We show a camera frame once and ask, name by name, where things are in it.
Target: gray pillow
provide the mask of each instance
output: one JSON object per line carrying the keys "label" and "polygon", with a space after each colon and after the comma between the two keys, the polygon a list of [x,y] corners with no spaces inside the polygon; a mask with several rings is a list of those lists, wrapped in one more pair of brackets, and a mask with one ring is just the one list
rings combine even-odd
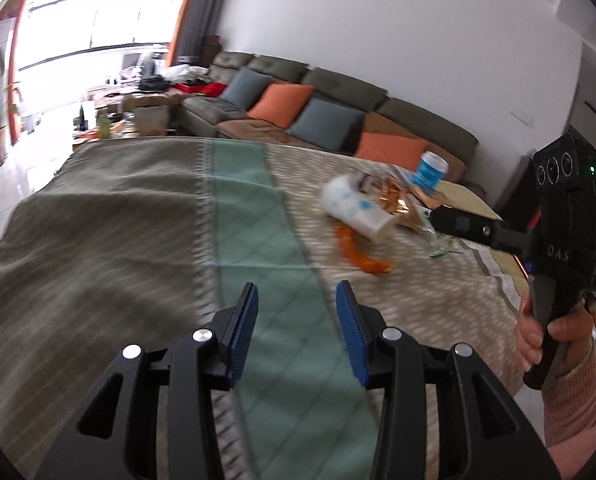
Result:
{"label": "gray pillow", "polygon": [[220,95],[220,99],[243,110],[250,110],[273,80],[270,75],[259,74],[243,67]]}
{"label": "gray pillow", "polygon": [[360,110],[311,98],[287,133],[330,152],[353,155],[358,148],[363,120],[364,112]]}

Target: sofa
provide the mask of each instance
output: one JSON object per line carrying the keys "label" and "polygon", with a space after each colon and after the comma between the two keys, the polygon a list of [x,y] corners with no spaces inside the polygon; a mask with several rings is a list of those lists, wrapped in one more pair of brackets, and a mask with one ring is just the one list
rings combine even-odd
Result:
{"label": "sofa", "polygon": [[[314,98],[359,110],[364,117],[362,132],[425,139],[427,149],[449,164],[445,179],[451,182],[461,181],[475,155],[478,139],[465,129],[424,108],[390,98],[387,90],[348,75],[323,68],[310,70],[306,63],[242,52],[218,54],[208,75],[214,81],[229,84],[243,67],[270,76],[277,84],[310,85]],[[182,102],[177,116],[184,135],[323,149],[267,121],[251,119],[248,110],[220,98],[191,96]],[[350,134],[344,145],[334,151],[354,155],[359,142],[360,131]]]}

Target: cluttered table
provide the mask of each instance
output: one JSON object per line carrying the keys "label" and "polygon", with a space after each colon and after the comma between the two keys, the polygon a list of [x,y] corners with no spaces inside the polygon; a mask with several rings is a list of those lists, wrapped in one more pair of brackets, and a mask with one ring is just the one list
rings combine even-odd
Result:
{"label": "cluttered table", "polygon": [[[248,281],[260,313],[245,373],[213,398],[227,478],[368,478],[381,398],[352,375],[333,313],[340,280],[422,344],[469,342],[515,394],[512,329],[526,289],[515,261],[462,240],[431,258],[424,237],[398,227],[383,242],[391,272],[359,270],[320,204],[350,168],[387,167],[237,140],[103,140],[21,202],[0,242],[0,446],[19,470],[33,475],[120,349],[197,329]],[[439,189],[494,216],[461,186]],[[431,390],[427,401],[434,478]]]}

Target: blue and white container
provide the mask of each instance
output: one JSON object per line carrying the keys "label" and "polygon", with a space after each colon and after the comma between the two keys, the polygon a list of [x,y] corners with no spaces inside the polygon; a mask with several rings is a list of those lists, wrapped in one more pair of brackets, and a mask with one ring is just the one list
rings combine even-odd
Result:
{"label": "blue and white container", "polygon": [[420,157],[412,184],[423,189],[435,189],[448,170],[449,164],[444,158],[432,152],[425,152]]}

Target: black handle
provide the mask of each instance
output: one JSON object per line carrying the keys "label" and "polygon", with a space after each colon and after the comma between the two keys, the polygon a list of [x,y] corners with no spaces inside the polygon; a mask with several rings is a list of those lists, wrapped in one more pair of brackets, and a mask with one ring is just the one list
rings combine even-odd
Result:
{"label": "black handle", "polygon": [[542,342],[542,360],[523,376],[524,384],[529,388],[533,390],[542,389],[552,367],[560,365],[560,359],[556,359],[560,343],[547,332],[547,325],[575,310],[579,299],[580,290],[564,282],[555,282],[552,304],[548,304],[539,291],[532,289],[532,313],[542,326],[544,339]]}

